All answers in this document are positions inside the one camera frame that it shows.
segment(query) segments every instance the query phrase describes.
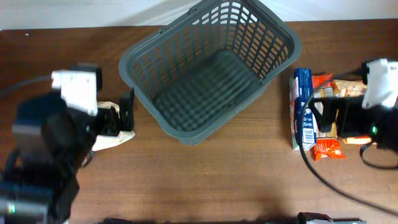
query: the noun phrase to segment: white wall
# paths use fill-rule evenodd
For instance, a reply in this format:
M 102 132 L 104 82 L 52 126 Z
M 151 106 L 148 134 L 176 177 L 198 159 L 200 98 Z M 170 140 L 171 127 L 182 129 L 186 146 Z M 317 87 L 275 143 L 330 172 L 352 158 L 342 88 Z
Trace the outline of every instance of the white wall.
M 166 25 L 199 1 L 0 0 L 0 29 Z M 261 1 L 283 21 L 398 18 L 398 0 Z

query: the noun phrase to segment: orange snack bag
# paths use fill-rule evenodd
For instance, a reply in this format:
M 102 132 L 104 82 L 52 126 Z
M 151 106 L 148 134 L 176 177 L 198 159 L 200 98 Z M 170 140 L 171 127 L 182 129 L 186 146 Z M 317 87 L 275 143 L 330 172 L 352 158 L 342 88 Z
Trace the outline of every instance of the orange snack bag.
M 331 79 L 331 73 L 324 75 L 314 75 L 312 77 L 312 87 L 314 98 L 330 97 L 333 96 L 332 83 L 327 83 L 319 90 L 316 90 L 322 83 Z M 317 110 L 322 113 L 323 105 L 321 103 L 315 103 Z M 345 159 L 346 156 L 341 150 L 340 142 L 337 140 L 336 124 L 333 123 L 331 131 L 329 133 L 321 133 L 317 129 L 317 145 L 313 148 L 315 154 L 315 160 L 318 161 L 324 157 L 330 157 L 333 159 Z

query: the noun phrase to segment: white robot part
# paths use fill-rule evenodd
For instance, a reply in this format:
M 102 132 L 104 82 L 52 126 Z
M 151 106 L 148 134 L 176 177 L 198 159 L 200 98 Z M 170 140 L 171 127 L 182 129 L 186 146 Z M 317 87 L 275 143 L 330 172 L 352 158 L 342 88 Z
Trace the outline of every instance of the white robot part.
M 52 88 L 61 90 L 61 98 L 69 108 L 96 116 L 97 82 L 93 72 L 58 70 L 52 72 Z
M 367 63 L 368 89 L 366 90 L 362 108 L 383 105 L 392 108 L 398 97 L 398 62 L 379 59 Z

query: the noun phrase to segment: wooden table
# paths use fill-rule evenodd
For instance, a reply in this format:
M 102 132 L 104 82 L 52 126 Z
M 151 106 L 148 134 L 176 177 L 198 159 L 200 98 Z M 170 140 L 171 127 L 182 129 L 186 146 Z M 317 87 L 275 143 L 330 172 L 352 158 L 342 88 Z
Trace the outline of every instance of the wooden table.
M 258 216 L 296 216 L 298 212 L 359 217 L 394 223 L 394 217 L 337 196 L 291 148 L 288 79 L 295 67 L 314 72 L 351 70 L 364 60 L 398 59 L 398 20 L 290 22 L 303 52 L 266 92 L 198 146 L 185 146 L 161 130 L 136 100 L 137 136 L 96 154 L 78 173 L 81 186 L 72 223 L 106 217 L 131 220 L 253 220 Z M 75 62 L 102 66 L 100 100 L 117 100 L 127 91 L 118 73 L 122 53 L 159 27 L 3 30 L 0 32 L 0 88 Z M 16 147 L 11 123 L 16 106 L 50 89 L 31 85 L 0 99 L 0 165 Z M 360 160 L 358 146 L 343 146 L 345 160 L 322 159 L 314 166 L 347 192 L 398 210 L 396 172 L 380 172 Z M 369 151 L 375 162 L 393 164 L 391 153 Z

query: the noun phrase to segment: barcode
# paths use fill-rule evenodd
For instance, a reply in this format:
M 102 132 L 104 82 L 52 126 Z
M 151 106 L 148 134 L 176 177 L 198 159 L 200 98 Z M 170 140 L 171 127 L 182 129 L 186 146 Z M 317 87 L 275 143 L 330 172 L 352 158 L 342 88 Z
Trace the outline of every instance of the barcode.
M 333 89 L 332 88 L 325 88 L 326 97 L 333 96 Z
M 304 143 L 314 143 L 315 139 L 313 137 L 313 129 L 303 128 L 303 142 Z

